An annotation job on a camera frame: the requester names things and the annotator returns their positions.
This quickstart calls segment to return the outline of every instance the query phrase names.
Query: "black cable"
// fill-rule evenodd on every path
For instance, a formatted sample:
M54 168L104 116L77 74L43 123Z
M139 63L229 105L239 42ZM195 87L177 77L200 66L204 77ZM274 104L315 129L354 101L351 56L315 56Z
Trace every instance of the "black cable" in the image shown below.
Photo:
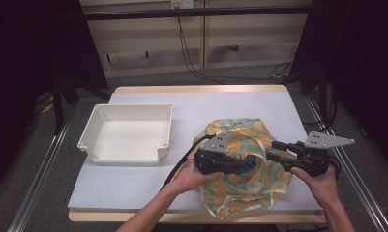
M280 76L282 73L284 73L285 70L287 70L287 68L289 67L289 65L292 64L292 63L293 63L293 62L285 62L285 63L280 63L280 64L276 65L276 66L275 66L275 69L274 69L274 76ZM277 74L277 69L278 69L278 67L281 66L281 65L286 65L286 66L284 67L284 69L283 69L279 74Z
M195 75L196 77L212 80L212 81L218 82L220 84L223 84L223 83L221 83L221 82L219 82L217 80L214 80L212 78L255 79L255 80L268 80L268 79L273 79L274 78L274 77L258 78L258 77L245 77L245 76L224 76L224 75L210 76L210 75L206 75L206 74L203 74L203 73L199 72L197 69L194 68L194 65L193 65L193 63L191 61L190 53L188 51L187 42L185 40L184 31L182 29L181 20L180 20L179 17L178 17L178 23L179 23L179 36L180 36L180 40L181 40L182 53L184 55L185 65L187 66L188 70L193 75ZM188 66L188 62L187 62L187 59L185 57L185 53L187 53L188 61L189 61L190 65L191 65L191 67Z
M181 49L182 49L182 54L184 56L184 62L185 62L185 66L187 67L187 69L190 71L190 73L192 73L194 76L198 77L198 78L201 78L201 79L207 79L207 80L210 80L210 81L214 81L218 84L222 84L224 85L224 83L221 83L220 81L218 80L214 80L208 76L204 76L202 75L200 72L198 72L195 68L194 68L194 65L192 64L191 62L191 57L190 57L190 53L188 52L188 48L187 48L187 42L185 41L185 36L184 36L184 31L182 30L182 25L181 25L181 19L178 17L178 23L179 23L179 40L181 41ZM187 57L191 63L191 67L192 67L192 70L191 68L188 66L188 62L187 62L187 57L185 56L185 52L187 53Z
M172 171L170 171L168 177L166 178L163 186L161 187L161 189L163 189L173 178L173 176L175 175L175 173L179 170L179 168L182 166L182 164L184 164L186 161L188 160L192 160L192 159L187 159L187 156L194 150L194 148L203 140L205 139L211 139L213 138L215 135L205 135L201 138L199 138L195 143L194 145L190 148L190 150L188 150L188 152L181 158L181 160L178 161L178 163L176 163L175 167L172 169Z

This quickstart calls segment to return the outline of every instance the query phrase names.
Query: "hand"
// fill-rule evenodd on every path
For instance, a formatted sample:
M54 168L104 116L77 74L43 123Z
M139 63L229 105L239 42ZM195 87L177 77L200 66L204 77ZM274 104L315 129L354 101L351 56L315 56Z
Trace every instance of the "hand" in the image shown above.
M196 189L205 182L216 181L224 175L223 172L203 175L196 168L194 161L192 160L194 159L195 152L196 150L188 155L188 161L181 166L173 180L169 183L169 185L173 186L179 194Z
M308 185L314 199L323 209L335 200L339 200L336 169L332 164L329 165L325 174L317 177L310 176L298 167L292 167L290 171Z

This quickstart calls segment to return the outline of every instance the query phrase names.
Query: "plastic tray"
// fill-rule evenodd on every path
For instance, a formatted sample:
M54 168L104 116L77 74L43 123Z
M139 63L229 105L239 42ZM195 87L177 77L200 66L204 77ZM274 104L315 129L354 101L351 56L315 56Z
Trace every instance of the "plastic tray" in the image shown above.
M158 162L168 154L172 104L97 104L78 148L93 162Z

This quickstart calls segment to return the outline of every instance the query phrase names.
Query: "crumpled cloth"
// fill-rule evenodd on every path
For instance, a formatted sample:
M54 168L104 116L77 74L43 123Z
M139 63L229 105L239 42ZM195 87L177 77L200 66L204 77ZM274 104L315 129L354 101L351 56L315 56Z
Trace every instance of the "crumpled cloth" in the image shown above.
M266 159L265 150L276 140L260 119L221 119L210 123L194 142L205 135L225 132L229 155L244 159L256 155L256 167L242 174L224 175L199 187L201 200L209 213L223 219L229 214L260 206L271 208L286 193L292 174ZM277 152L291 158L287 152Z

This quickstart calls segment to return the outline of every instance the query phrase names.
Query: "aluminum rail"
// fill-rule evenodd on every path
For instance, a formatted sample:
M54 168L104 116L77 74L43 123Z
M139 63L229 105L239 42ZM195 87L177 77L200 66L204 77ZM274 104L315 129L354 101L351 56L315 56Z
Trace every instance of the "aluminum rail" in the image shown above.
M318 105L314 98L307 97L308 106L312 111L314 118L318 122L323 122L320 116ZM323 123L319 123L322 129L326 129ZM326 129L325 131L328 134L335 135L331 128ZM353 188L356 190L357 195L363 203L363 206L367 210L369 216L371 217L377 231L379 232L388 232L388 220L384 215L382 209L374 199L373 195L365 185L364 181L360 177L350 158L348 157L346 151L343 147L333 148L333 152L335 153L338 160L341 162L343 170L352 184Z
M192 16L226 16L226 15L279 15L308 13L311 6L280 6L257 8L198 8L198 9L169 9L136 12L103 12L86 13L80 17L86 20L117 20L137 18L161 17L192 17Z
M54 138L48 148L48 151L46 152L45 159L37 173L37 176L34 179L33 183L31 184L31 187L28 190L27 194L25 195L24 200L19 206L19 209L15 214L15 217L8 229L8 232L24 231L25 226L27 225L27 222L31 217L31 213L34 210L34 206L40 196L41 189L45 184L45 180L48 175L48 172L51 169L52 164L54 163L54 160L57 156L58 150L62 142L64 141L64 137L67 133L70 122L73 119L75 110L76 110L76 105L71 105L67 113L68 115L67 120L63 125L62 129L60 130L60 132L54 135Z

